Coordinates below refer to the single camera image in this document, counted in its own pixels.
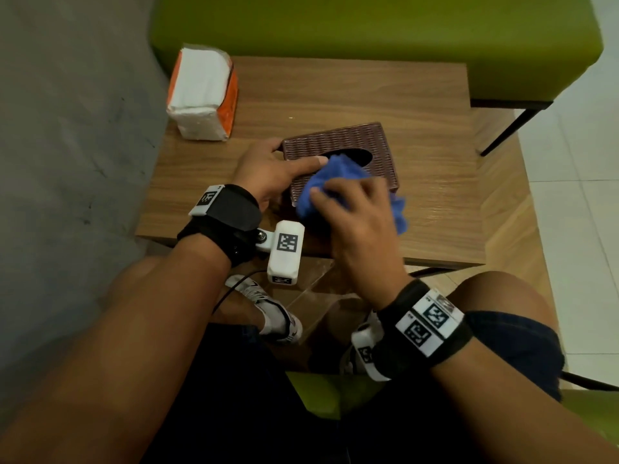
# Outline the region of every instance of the table top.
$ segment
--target table top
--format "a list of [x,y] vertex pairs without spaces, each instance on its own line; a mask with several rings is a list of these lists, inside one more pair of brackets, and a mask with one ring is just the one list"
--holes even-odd
[[[136,236],[164,244],[205,189],[226,183],[255,140],[380,122],[406,197],[407,264],[461,268],[485,262],[477,155],[466,66],[234,57],[239,96],[231,138],[190,141],[168,123]],[[267,210],[272,230],[289,214]],[[303,253],[327,257],[328,238],[306,232]]]

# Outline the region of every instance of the shorts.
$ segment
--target shorts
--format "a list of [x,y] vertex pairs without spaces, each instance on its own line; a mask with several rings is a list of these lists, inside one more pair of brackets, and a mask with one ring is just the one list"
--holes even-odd
[[[560,400],[558,336],[500,312],[466,315],[476,337]],[[427,371],[390,381],[340,421],[316,417],[259,338],[258,329],[209,325],[143,463],[486,461],[451,400]]]

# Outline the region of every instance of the metal bolt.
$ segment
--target metal bolt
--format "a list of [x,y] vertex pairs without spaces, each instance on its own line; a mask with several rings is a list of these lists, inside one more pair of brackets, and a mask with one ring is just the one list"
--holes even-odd
[[258,244],[262,244],[264,241],[267,240],[267,234],[263,230],[259,229],[256,239],[258,240]]

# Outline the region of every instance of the green seat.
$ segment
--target green seat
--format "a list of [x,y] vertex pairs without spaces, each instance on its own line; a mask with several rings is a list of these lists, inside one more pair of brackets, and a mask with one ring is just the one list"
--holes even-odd
[[[383,386],[368,376],[288,372],[305,408],[321,418],[339,420],[374,397]],[[619,392],[563,390],[563,405],[611,443],[619,445]]]
[[159,0],[150,40],[168,73],[183,43],[466,63],[471,98],[504,101],[552,101],[602,52],[590,0]]

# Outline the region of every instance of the hand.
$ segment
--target hand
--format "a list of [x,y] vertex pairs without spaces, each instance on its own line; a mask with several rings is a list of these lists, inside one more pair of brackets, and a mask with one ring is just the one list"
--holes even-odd
[[332,255],[344,267],[355,292],[375,309],[387,307],[411,278],[399,254],[389,190],[383,178],[336,178],[324,188],[341,195],[345,209],[318,187],[309,191],[316,209],[331,225]]
[[326,156],[308,156],[298,160],[283,161],[273,155],[282,139],[260,140],[241,156],[232,184],[243,187],[258,201],[260,211],[269,206],[269,200],[279,197],[292,179],[311,174],[329,161]]

